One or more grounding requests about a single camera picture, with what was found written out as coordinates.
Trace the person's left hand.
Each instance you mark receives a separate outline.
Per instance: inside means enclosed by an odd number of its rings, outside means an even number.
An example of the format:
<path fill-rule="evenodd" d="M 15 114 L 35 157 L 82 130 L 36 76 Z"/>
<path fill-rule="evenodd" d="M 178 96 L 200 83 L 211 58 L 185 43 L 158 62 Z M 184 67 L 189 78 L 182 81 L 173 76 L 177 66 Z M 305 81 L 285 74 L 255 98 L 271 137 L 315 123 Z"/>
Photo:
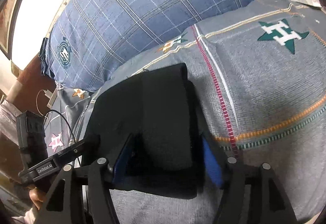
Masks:
<path fill-rule="evenodd" d="M 39 210 L 46 198 L 46 193 L 38 188 L 29 190 L 29 197 L 36 208 Z"/>

